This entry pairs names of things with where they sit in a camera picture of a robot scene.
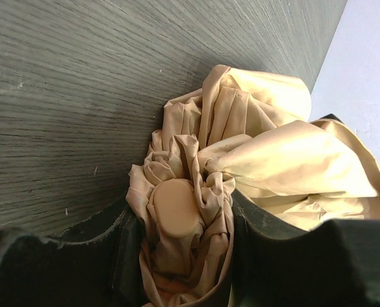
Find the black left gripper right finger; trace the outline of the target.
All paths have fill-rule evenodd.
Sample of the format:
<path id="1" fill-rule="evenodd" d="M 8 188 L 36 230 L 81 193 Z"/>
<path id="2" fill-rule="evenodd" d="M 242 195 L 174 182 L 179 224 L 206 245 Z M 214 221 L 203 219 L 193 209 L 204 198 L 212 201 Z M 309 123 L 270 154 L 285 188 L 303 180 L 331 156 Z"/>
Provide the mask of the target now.
<path id="1" fill-rule="evenodd" d="M 380 306 L 380 221 L 306 232 L 232 193 L 230 272 L 207 306 Z"/>

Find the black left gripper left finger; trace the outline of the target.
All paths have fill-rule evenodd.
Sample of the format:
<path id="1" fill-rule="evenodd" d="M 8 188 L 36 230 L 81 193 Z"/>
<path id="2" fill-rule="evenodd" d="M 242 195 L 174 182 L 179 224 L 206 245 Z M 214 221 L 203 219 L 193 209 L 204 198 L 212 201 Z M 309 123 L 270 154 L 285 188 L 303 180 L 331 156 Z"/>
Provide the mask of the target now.
<path id="1" fill-rule="evenodd" d="M 0 306 L 141 306 L 140 243 L 124 199 L 59 235 L 0 228 Z"/>

